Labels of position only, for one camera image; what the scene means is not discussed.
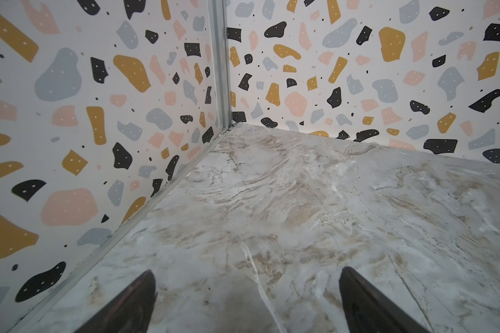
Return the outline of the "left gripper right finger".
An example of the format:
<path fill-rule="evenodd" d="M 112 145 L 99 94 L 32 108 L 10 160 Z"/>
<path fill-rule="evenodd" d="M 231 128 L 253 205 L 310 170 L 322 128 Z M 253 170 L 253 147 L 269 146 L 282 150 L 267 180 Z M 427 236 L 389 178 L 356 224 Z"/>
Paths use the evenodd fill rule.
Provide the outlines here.
<path fill-rule="evenodd" d="M 339 287 L 350 332 L 427 331 L 350 266 L 342 269 Z"/>

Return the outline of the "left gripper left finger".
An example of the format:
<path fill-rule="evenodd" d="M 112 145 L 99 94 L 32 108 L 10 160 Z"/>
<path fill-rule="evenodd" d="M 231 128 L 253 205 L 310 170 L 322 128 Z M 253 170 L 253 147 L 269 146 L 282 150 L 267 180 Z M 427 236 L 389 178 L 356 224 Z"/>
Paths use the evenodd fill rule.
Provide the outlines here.
<path fill-rule="evenodd" d="M 146 332 L 156 297 L 155 276 L 146 270 L 75 333 Z"/>

